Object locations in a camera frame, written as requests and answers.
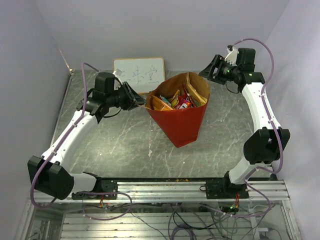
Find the red Doritos bag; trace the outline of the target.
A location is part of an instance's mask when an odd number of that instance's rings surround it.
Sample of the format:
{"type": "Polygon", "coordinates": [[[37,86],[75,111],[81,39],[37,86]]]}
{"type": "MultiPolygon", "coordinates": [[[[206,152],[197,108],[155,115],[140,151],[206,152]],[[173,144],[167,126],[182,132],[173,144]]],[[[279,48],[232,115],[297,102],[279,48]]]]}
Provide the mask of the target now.
{"type": "Polygon", "coordinates": [[[183,87],[185,99],[191,103],[192,107],[197,107],[198,105],[196,104],[196,102],[194,101],[193,97],[189,93],[189,90],[187,89],[186,85],[183,84],[182,87],[183,87]]]}

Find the gold kettle chips bag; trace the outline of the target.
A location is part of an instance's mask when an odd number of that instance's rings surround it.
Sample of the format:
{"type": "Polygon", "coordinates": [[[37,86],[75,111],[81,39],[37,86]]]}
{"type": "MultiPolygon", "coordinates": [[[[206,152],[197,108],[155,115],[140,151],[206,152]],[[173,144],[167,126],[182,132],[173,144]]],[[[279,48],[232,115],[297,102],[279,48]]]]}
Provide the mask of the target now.
{"type": "Polygon", "coordinates": [[[186,75],[186,87],[188,93],[197,107],[204,106],[210,96],[210,87],[206,80],[195,72],[186,75]]]}

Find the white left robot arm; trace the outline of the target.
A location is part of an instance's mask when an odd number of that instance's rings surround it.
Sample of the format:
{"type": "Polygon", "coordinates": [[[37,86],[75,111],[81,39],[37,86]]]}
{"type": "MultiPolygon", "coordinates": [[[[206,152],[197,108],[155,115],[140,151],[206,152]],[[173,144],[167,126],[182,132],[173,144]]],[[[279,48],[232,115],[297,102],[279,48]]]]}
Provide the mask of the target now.
{"type": "Polygon", "coordinates": [[[69,194],[85,192],[96,199],[102,193],[103,179],[92,173],[71,174],[70,161],[80,149],[81,142],[94,131],[102,119],[109,118],[111,108],[130,111],[145,104],[145,99],[135,92],[126,81],[121,81],[122,72],[99,72],[94,87],[85,91],[67,127],[58,139],[41,156],[32,156],[28,163],[31,180],[30,198],[35,200],[35,191],[64,200],[69,194]]]}

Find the orange snack bag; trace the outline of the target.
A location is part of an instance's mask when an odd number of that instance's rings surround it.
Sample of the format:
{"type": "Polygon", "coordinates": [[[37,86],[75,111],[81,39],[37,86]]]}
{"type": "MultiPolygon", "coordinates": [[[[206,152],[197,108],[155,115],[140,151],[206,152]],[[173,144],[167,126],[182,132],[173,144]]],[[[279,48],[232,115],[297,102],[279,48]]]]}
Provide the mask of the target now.
{"type": "Polygon", "coordinates": [[[155,111],[171,111],[173,108],[162,101],[160,98],[152,95],[150,98],[150,106],[155,111]]]}

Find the red brown paper bag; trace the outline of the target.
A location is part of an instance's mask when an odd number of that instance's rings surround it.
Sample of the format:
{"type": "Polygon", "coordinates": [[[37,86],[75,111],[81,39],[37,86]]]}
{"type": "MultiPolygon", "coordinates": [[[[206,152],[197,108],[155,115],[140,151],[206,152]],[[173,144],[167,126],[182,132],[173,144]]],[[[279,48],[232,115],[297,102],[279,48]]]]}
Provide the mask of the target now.
{"type": "Polygon", "coordinates": [[[148,94],[144,107],[177,148],[197,140],[210,95],[207,103],[200,107],[157,111],[152,109],[150,103],[151,96],[158,98],[163,96],[171,100],[177,90],[180,90],[181,93],[184,94],[183,85],[187,86],[187,73],[188,72],[180,73],[162,82],[156,89],[148,94]]]}

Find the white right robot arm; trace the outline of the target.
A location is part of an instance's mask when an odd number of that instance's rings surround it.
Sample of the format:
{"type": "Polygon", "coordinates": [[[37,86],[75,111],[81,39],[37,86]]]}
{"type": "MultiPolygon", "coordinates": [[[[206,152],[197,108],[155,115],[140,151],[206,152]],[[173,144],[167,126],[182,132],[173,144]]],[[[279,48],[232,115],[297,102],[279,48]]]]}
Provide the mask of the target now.
{"type": "Polygon", "coordinates": [[[266,81],[255,71],[256,51],[253,48],[227,47],[228,54],[215,55],[200,76],[214,83],[237,85],[249,107],[254,132],[243,145],[243,157],[222,178],[213,178],[200,187],[208,199],[248,198],[248,179],[258,170],[269,171],[266,165],[283,160],[283,151],[290,131],[277,121],[266,93],[266,81]]]}

